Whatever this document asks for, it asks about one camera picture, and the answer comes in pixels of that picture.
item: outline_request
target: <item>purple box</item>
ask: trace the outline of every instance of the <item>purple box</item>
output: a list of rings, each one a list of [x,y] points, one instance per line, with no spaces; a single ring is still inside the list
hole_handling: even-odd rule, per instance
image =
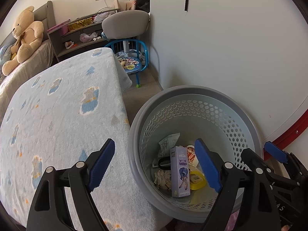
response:
[[[175,146],[170,149],[171,190],[173,197],[190,195],[187,149]]]

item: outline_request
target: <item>box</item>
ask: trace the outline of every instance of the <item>box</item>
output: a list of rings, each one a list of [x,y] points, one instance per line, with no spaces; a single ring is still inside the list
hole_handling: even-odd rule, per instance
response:
[[[187,149],[175,146],[170,149],[171,190],[173,197],[190,195]]]
[[[65,35],[67,32],[68,32],[68,28],[67,28],[67,24],[70,23],[70,19],[68,19],[67,21],[63,22],[63,23],[60,23],[52,28],[49,28],[47,30],[47,33],[55,30],[55,29],[59,29],[60,31],[60,36],[63,36]]]

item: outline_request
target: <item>laundry basket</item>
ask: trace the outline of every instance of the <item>laundry basket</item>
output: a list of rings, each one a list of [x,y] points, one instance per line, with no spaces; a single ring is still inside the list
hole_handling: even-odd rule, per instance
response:
[[[193,145],[202,138],[224,161],[247,170],[241,152],[250,148],[263,158],[261,139],[247,114],[226,95],[201,86],[177,86],[149,99],[137,113],[128,138],[128,156],[134,179],[143,195],[160,211],[189,222],[204,222],[217,193],[208,185],[191,195],[173,198],[153,183],[152,162],[158,142],[180,133],[177,145]],[[233,211],[239,209],[243,189],[238,190]]]

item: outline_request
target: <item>pillow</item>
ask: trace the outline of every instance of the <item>pillow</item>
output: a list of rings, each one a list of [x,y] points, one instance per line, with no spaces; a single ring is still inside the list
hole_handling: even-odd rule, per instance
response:
[[[13,45],[5,45],[0,50],[0,71],[2,70],[3,64],[11,59],[11,47],[12,46]]]
[[[0,49],[0,60],[2,59],[2,56],[4,55],[4,52],[7,50],[8,45],[4,45],[1,49]]]

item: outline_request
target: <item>crumpled paper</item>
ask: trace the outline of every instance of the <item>crumpled paper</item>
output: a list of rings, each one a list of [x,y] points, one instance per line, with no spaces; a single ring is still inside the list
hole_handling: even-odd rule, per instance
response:
[[[171,190],[171,170],[158,170],[155,174],[154,184],[161,189]]]

